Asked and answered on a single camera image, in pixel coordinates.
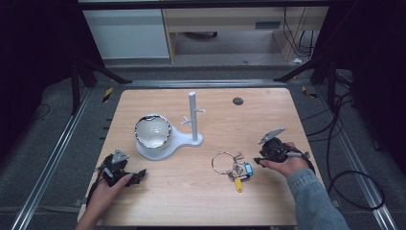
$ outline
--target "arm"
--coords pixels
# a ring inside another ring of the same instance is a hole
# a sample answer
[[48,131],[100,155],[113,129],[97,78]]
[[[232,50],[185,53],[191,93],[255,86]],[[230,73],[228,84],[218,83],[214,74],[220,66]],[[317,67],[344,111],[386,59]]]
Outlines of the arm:
[[349,229],[343,216],[332,205],[326,189],[302,157],[289,157],[283,163],[267,160],[260,163],[287,179],[296,202],[299,229]]
[[113,187],[109,187],[105,180],[101,180],[92,194],[92,199],[86,207],[86,211],[80,218],[76,230],[94,229],[99,218],[107,211],[114,201],[116,195],[131,179],[132,173],[121,178]]

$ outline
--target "white base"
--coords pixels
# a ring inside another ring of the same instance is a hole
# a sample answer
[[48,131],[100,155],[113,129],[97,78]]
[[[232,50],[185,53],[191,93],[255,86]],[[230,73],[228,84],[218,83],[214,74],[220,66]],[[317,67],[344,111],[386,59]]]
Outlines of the white base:
[[191,133],[183,133],[171,126],[171,137],[164,149],[148,149],[137,142],[137,150],[148,160],[158,161],[170,157],[181,147],[198,147],[203,142],[203,136],[197,133],[197,140],[193,141]]

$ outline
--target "metal ring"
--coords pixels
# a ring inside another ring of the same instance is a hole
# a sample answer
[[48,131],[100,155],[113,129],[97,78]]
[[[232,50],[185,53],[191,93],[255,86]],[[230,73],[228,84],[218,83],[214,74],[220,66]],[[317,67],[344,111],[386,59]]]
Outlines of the metal ring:
[[[220,154],[227,154],[227,155],[230,155],[232,158],[233,158],[233,167],[230,169],[230,170],[228,170],[228,171],[226,171],[226,172],[220,172],[220,171],[218,171],[216,168],[215,168],[215,166],[214,166],[214,160],[215,160],[215,158],[218,156],[218,155],[220,155]],[[223,151],[223,152],[219,152],[218,154],[216,154],[214,157],[213,157],[213,159],[212,159],[212,168],[213,168],[213,170],[216,172],[216,173],[219,173],[219,174],[228,174],[228,173],[231,173],[233,170],[234,170],[234,165],[236,164],[236,161],[234,160],[234,156],[230,153],[230,152],[226,152],[226,151]]]

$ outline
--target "yellow key tag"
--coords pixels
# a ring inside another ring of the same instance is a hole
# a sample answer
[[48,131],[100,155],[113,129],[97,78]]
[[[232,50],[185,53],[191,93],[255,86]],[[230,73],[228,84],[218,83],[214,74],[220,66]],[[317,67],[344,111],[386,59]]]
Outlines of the yellow key tag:
[[242,182],[241,182],[241,179],[239,179],[239,177],[236,177],[236,179],[234,179],[234,183],[236,184],[237,192],[241,193],[241,192],[242,192]]

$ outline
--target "keychain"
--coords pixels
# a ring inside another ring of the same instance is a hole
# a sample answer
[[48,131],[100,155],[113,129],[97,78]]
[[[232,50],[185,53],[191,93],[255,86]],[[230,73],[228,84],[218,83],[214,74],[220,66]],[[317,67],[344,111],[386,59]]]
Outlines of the keychain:
[[[233,166],[230,170],[228,170],[226,172],[221,172],[218,169],[216,169],[214,166],[214,160],[220,154],[227,154],[233,158]],[[220,152],[217,155],[215,155],[212,159],[213,170],[219,174],[227,174],[229,176],[229,178],[236,185],[236,190],[239,193],[242,193],[242,181],[249,179],[251,177],[251,175],[253,175],[253,170],[252,170],[251,164],[248,162],[241,161],[243,158],[244,158],[244,156],[239,151],[237,155],[232,155],[230,152]],[[241,175],[241,173],[244,171],[244,169],[240,165],[243,165],[245,167],[245,171],[247,172],[247,174]]]

